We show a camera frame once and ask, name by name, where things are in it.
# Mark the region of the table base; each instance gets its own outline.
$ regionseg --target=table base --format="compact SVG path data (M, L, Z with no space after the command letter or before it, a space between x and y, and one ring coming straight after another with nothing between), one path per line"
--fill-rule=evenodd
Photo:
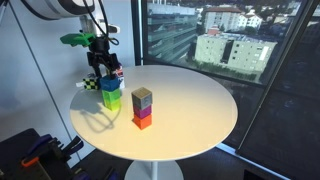
M183 174L175 161L158 162L158 180L183 180ZM152 162L133 161L125 180L152 179Z

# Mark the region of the table top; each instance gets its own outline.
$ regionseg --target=table top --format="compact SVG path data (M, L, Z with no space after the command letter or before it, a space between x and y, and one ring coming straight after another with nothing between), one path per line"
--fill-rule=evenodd
M178 160L201 154L222 142L234 128L238 110L231 94L215 80L172 66L123 69L122 106L110 111L101 91L80 90L70 106L74 129L108 154L142 161ZM152 92L152 125L133 122L131 92Z

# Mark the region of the floor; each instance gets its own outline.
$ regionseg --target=floor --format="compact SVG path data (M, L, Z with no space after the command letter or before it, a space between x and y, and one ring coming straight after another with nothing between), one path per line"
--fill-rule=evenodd
M92 179L104 179L112 166L118 173L120 180L132 161L110 156L99 150L94 150L87 157L76 164L73 169L81 167ZM178 160L185 180L277 180L280 179L265 172L237 157L234 157L218 148L201 155Z

